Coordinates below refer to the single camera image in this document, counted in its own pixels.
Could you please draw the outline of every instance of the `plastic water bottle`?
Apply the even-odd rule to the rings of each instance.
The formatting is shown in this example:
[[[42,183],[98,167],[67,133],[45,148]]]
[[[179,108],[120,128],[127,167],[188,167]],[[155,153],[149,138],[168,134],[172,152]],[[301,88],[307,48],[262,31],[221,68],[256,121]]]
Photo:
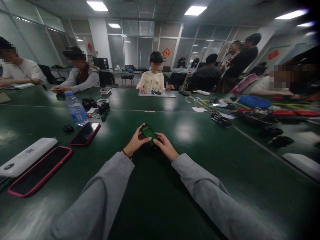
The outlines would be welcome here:
[[[80,100],[73,95],[72,91],[66,91],[64,94],[67,96],[67,109],[71,114],[74,123],[83,126],[89,122],[86,110],[84,109]]]

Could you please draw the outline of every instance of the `gray jacket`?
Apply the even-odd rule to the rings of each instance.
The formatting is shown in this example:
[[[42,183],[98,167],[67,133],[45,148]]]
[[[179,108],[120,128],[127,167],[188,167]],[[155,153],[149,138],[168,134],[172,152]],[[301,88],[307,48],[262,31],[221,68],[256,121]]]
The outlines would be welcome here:
[[[69,77],[67,80],[65,80],[63,83],[61,83],[59,86],[61,87],[71,87],[72,91],[74,93],[81,92],[83,90],[86,90],[88,88],[92,87],[100,87],[100,79],[99,79],[99,73],[97,70],[95,70],[92,67],[89,67],[88,73],[89,77],[88,79],[79,85],[77,85],[77,75],[79,73],[79,70],[77,68],[73,68],[72,71],[69,73]]]
[[[218,178],[187,154],[172,162],[193,199],[229,239],[283,239],[238,204]],[[87,183],[77,201],[54,223],[46,239],[107,239],[134,164],[117,152]]]

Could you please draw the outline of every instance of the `beige shirt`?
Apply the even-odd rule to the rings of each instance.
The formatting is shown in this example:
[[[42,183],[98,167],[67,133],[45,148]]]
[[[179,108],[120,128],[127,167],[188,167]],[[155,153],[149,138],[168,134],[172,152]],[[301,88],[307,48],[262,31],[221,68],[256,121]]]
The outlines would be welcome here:
[[[162,73],[144,72],[136,89],[144,87],[147,90],[164,90],[164,76]]]

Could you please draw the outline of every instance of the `hand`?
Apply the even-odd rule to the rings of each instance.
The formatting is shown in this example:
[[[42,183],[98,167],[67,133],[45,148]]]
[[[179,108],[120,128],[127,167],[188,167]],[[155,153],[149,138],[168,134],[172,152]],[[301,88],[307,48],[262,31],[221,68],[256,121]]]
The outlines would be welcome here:
[[[145,138],[140,129],[145,125],[142,124],[140,127],[137,128],[136,132],[134,133],[133,137],[131,138],[128,145],[123,149],[123,151],[129,156],[132,157],[133,153],[138,150],[143,144],[149,142],[152,138]]]
[[[143,94],[148,93],[148,91],[147,91],[145,88],[143,88],[143,87],[139,87],[139,91],[140,91],[141,93],[143,93]]]
[[[177,151],[173,148],[170,141],[167,139],[167,137],[163,133],[154,133],[157,138],[162,142],[154,139],[153,142],[162,150],[162,152],[169,158],[170,162],[173,162],[177,157],[179,157],[179,154]]]

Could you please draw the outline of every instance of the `office chair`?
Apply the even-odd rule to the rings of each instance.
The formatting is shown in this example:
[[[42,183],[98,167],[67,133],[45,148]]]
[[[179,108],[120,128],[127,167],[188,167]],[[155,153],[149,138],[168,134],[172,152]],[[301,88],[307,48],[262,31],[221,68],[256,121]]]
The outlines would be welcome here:
[[[133,69],[133,70],[135,70],[135,67],[133,66],[133,65],[125,65],[124,66],[126,69]],[[124,85],[126,85],[127,84],[127,80],[131,80],[131,87],[133,87],[132,86],[132,82],[133,82],[133,84],[134,84],[134,81],[133,81],[133,75],[124,75],[124,76],[121,76],[121,78],[122,78],[122,86],[124,86]]]
[[[55,78],[52,73],[51,73],[51,69],[49,66],[46,66],[46,65],[41,65],[41,64],[38,64],[39,68],[41,69],[41,71],[43,72],[43,74],[46,76],[48,82],[50,84],[58,84],[57,83],[57,80],[62,78],[62,82],[64,82],[66,80],[65,77],[60,77],[60,78]]]
[[[119,88],[119,85],[116,84],[114,76],[111,72],[99,72],[100,78],[100,87],[114,87]]]
[[[172,84],[174,86],[174,90],[178,91],[179,87],[182,86],[184,80],[186,79],[186,76],[186,73],[173,73],[170,76],[169,84]]]

